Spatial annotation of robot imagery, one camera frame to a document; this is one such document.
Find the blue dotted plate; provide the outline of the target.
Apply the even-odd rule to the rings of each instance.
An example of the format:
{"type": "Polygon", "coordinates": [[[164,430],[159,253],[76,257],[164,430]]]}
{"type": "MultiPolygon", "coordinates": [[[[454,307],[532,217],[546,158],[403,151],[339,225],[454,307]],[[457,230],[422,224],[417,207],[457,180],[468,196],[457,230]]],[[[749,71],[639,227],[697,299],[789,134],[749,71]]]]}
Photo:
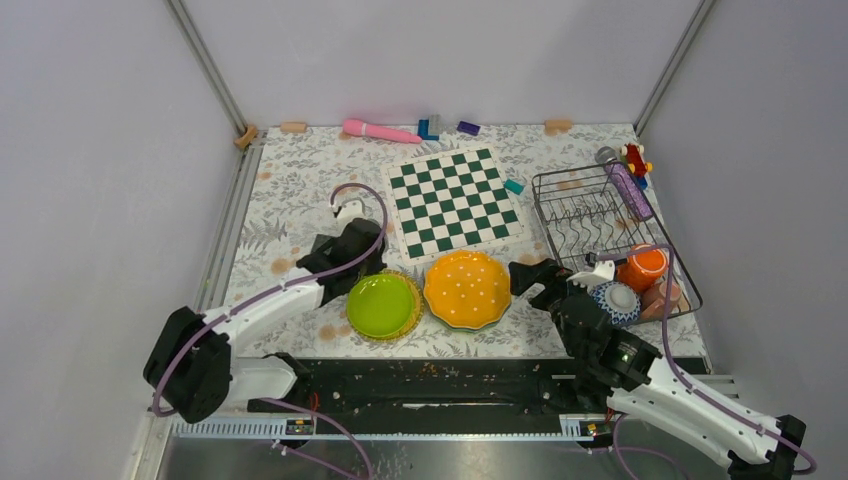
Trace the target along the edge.
{"type": "Polygon", "coordinates": [[[479,332],[497,325],[502,320],[503,315],[460,315],[459,313],[454,312],[448,313],[445,316],[437,315],[436,318],[452,330],[462,332],[479,332]]]}

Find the yellow dotted plate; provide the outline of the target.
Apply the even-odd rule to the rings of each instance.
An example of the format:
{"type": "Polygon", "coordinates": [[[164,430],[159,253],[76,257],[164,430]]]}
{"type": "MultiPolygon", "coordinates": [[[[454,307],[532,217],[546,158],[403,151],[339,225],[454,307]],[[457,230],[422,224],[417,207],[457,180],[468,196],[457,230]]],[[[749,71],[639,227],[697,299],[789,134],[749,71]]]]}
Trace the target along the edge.
{"type": "Polygon", "coordinates": [[[498,260],[460,250],[440,257],[426,272],[423,295],[436,317],[504,315],[512,303],[510,276],[498,260]]]}

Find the pink cup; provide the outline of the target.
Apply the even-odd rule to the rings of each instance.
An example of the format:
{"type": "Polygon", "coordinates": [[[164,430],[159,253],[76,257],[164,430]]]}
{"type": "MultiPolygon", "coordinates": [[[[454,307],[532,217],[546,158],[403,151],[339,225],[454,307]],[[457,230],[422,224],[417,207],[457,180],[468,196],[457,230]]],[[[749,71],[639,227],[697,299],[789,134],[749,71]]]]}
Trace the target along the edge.
{"type": "Polygon", "coordinates": [[[671,290],[668,290],[667,284],[666,280],[659,281],[642,294],[640,321],[659,321],[663,317],[666,306],[671,310],[677,307],[682,297],[682,290],[674,281],[671,282],[671,290]]]}

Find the orange mug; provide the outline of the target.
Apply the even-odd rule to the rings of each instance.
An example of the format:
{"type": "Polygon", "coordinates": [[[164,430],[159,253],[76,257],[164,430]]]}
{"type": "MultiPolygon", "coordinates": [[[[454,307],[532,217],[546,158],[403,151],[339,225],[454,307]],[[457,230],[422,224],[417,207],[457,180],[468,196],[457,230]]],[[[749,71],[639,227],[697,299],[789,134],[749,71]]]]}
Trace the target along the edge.
{"type": "Polygon", "coordinates": [[[640,253],[640,250],[648,247],[649,244],[645,243],[635,245],[631,251],[636,251],[636,254],[629,256],[617,267],[617,281],[638,294],[645,293],[653,287],[669,268],[669,256],[664,249],[640,253]]]}

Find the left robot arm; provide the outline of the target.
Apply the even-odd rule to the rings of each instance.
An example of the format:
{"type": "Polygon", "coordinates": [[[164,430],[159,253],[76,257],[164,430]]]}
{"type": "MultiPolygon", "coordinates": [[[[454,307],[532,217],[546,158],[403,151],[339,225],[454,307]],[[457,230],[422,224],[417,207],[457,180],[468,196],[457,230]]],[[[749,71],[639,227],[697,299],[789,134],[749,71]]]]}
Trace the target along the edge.
{"type": "Polygon", "coordinates": [[[384,250],[381,227],[354,218],[337,236],[317,236],[284,280],[248,300],[202,313],[175,310],[143,368],[144,380],[188,423],[266,397],[285,410],[301,409],[309,401],[308,381],[280,356],[253,352],[254,343],[273,325],[317,310],[383,270],[384,250]]]}

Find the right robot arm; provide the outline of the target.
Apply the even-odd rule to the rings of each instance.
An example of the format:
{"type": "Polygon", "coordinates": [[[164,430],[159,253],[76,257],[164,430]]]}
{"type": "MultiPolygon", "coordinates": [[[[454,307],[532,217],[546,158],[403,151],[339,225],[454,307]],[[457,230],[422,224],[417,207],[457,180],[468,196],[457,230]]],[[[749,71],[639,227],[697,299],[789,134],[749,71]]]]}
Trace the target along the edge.
{"type": "Polygon", "coordinates": [[[509,265],[510,291],[539,284],[530,305],[548,313],[576,363],[575,402],[597,412],[605,405],[651,424],[725,468],[733,479],[790,479],[798,474],[806,425],[745,407],[681,370],[654,345],[615,327],[568,270],[551,259],[509,265]]]}

